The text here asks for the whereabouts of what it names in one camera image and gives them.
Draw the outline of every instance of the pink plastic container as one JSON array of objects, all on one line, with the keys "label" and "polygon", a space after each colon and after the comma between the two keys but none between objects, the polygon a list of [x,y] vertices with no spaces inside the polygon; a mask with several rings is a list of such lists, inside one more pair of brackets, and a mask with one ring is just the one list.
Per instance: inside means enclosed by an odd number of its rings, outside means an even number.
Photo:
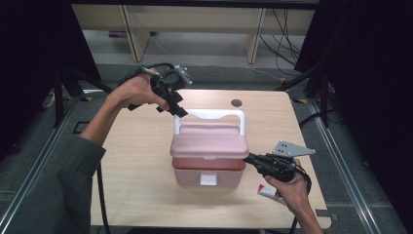
[{"label": "pink plastic container", "polygon": [[203,119],[227,115],[240,117],[240,124],[183,122],[174,118],[170,146],[172,167],[181,186],[236,187],[242,178],[249,154],[245,138],[245,117],[240,110],[187,109]]}]

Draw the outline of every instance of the black device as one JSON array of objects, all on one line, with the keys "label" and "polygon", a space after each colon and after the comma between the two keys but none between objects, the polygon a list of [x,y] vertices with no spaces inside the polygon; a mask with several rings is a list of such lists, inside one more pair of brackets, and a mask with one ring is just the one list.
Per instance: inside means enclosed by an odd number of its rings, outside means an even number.
[{"label": "black device", "polygon": [[272,176],[282,182],[290,182],[294,178],[296,165],[293,157],[249,153],[244,161],[253,165],[262,176]]},{"label": "black device", "polygon": [[[165,71],[154,71],[151,68],[165,66],[167,70]],[[188,113],[178,105],[180,101],[183,100],[182,96],[177,92],[180,89],[185,88],[186,84],[191,84],[189,80],[186,67],[181,67],[179,65],[173,65],[171,63],[156,63],[148,66],[140,65],[133,71],[129,72],[124,79],[120,82],[119,86],[124,84],[126,81],[139,74],[150,74],[151,79],[151,89],[152,92],[157,96],[165,99],[169,105],[168,112],[171,115],[177,115],[180,118],[184,117]],[[129,110],[134,110],[138,108],[139,105],[130,104]],[[164,111],[160,106],[157,107],[159,112]]]},{"label": "black device", "polygon": [[280,140],[272,153],[265,155],[249,153],[244,161],[253,165],[257,172],[263,176],[272,176],[279,181],[290,182],[294,179],[294,173],[297,172],[304,176],[308,184],[309,182],[311,184],[310,178],[305,174],[303,168],[295,164],[294,157],[315,153],[314,149]]}]

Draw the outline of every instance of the metal rail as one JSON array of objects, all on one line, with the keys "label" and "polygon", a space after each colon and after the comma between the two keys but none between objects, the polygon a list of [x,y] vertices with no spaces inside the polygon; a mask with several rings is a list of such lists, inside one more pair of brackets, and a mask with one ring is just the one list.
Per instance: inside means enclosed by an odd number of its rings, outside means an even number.
[{"label": "metal rail", "polygon": [[[319,112],[319,107],[313,99],[309,99],[309,106],[312,114]],[[338,148],[334,137],[331,134],[331,131],[324,126],[319,117],[316,119],[316,123],[328,148],[328,151],[330,152],[331,158],[333,159],[334,164],[337,167],[338,173],[343,179],[344,185],[350,195],[350,198],[355,206],[355,209],[366,233],[382,233],[373,213],[371,212],[367,202],[361,194],[361,191],[359,190],[357,183],[349,170],[349,167],[347,166],[346,160],[340,152],[340,149]]]}]

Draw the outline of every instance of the dark sleeve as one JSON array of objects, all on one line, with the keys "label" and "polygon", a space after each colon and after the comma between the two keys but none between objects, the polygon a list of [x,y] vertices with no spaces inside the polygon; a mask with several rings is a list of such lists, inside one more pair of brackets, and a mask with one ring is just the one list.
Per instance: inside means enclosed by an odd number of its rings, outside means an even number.
[{"label": "dark sleeve", "polygon": [[42,172],[23,199],[6,233],[89,233],[92,178],[105,150],[74,137],[58,163]]}]

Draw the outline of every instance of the light wood tabletop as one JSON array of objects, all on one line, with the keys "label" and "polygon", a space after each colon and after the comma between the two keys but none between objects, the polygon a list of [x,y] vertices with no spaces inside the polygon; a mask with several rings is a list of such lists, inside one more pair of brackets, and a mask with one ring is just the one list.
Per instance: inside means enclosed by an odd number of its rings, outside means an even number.
[{"label": "light wood tabletop", "polygon": [[[246,139],[254,154],[271,153],[283,139],[305,146],[289,97],[284,92],[181,90],[186,109],[240,109],[246,117]],[[231,101],[238,99],[240,107]],[[205,228],[289,228],[293,215],[288,208],[257,195],[260,183],[267,186],[253,166],[246,165],[237,187],[177,184],[170,144],[173,117],[158,113],[156,105],[142,105],[120,112],[104,143],[102,160],[104,194],[110,225]],[[191,121],[185,116],[181,121]],[[236,122],[237,117],[220,121]],[[312,179],[310,202],[314,210],[326,210],[310,156],[300,157]],[[329,216],[318,216],[322,228]],[[92,225],[101,225],[97,183],[94,177]]]}]

